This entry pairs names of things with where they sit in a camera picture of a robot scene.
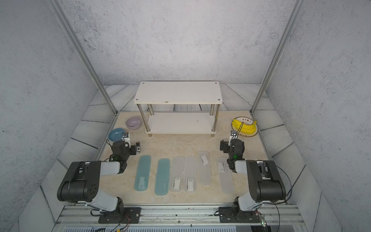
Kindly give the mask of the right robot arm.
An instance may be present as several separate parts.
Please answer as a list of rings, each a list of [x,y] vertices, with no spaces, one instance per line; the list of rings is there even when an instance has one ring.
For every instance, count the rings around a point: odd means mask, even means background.
[[[274,161],[244,159],[240,139],[221,140],[220,150],[229,155],[227,165],[232,172],[247,176],[249,192],[236,197],[231,208],[236,221],[242,222],[263,204],[286,200],[286,188]]]

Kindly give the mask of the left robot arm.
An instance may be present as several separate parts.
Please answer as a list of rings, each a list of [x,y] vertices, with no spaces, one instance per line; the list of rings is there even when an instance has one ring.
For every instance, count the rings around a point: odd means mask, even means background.
[[[98,211],[101,224],[124,222],[140,212],[140,208],[125,209],[121,198],[99,189],[101,177],[124,173],[129,157],[140,153],[140,142],[131,146],[128,142],[116,141],[111,150],[108,160],[72,162],[57,190],[59,201],[84,203]]]

